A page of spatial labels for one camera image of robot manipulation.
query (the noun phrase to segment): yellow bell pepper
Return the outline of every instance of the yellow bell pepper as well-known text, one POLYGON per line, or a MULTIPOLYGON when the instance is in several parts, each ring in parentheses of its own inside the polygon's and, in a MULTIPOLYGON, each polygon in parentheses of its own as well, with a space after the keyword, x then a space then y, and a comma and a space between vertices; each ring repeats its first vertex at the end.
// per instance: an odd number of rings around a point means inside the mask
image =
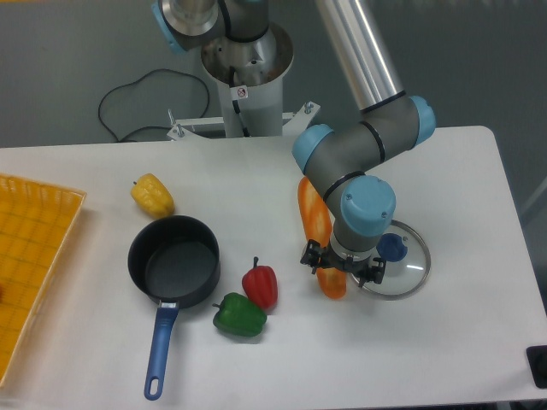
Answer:
POLYGON ((132 198, 152 218, 159 220, 174 212, 173 197, 155 175, 147 173, 133 183, 132 198))

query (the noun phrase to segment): black saucepan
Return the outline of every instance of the black saucepan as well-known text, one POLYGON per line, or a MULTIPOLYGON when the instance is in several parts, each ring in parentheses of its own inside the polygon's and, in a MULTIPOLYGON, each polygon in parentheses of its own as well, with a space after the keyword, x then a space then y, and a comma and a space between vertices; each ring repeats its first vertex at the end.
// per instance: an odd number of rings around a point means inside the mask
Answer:
POLYGON ((203 222, 175 215, 147 225, 133 240, 127 259, 133 282, 158 303, 144 386, 144 396, 157 400, 174 321, 179 309, 197 305, 215 289, 221 275, 219 246, 203 222))

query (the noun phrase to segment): blue handle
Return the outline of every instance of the blue handle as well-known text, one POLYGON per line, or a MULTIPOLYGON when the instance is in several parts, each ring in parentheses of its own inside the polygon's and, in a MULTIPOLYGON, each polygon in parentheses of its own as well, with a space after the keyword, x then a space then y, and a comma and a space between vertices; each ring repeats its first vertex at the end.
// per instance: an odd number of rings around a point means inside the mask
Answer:
POLYGON ((179 314, 178 306, 162 307, 160 305, 157 309, 150 360, 146 372, 146 384, 144 385, 144 397, 148 400, 157 400, 162 395, 165 367, 168 363, 169 339, 177 314, 179 314), (157 380, 157 389, 152 392, 152 383, 155 380, 157 380))

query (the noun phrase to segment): gray floor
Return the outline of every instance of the gray floor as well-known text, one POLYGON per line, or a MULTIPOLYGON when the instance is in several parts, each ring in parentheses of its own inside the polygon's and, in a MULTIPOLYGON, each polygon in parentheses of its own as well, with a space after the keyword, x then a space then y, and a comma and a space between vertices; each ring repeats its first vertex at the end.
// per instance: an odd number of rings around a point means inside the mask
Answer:
MULTIPOLYGON (((547 176, 547 1, 371 4, 407 91, 427 98, 438 125, 483 125, 496 133, 521 209, 547 176)), ((314 2, 272 0, 271 17, 290 33, 296 50, 285 78, 285 110, 314 100, 322 106, 321 120, 334 128, 358 120, 314 2)), ((0 147, 113 142, 97 120, 102 96, 160 67, 208 81, 208 116, 220 114, 198 53, 170 53, 151 16, 150 0, 2 4, 0 38, 0 147)), ((103 113, 122 136, 141 126, 167 126, 168 108, 177 118, 193 118, 203 105, 199 85, 158 75, 113 95, 103 113)), ((546 227, 547 211, 540 210, 525 233, 547 296, 546 227)))

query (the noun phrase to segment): green bell pepper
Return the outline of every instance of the green bell pepper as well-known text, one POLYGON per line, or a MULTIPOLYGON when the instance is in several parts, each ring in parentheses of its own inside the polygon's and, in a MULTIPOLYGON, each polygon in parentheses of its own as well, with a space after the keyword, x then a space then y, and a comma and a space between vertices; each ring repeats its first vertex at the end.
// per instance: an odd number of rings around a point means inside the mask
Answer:
POLYGON ((239 293, 228 293, 213 318, 213 325, 233 335, 254 337, 262 332, 266 314, 253 302, 239 293))

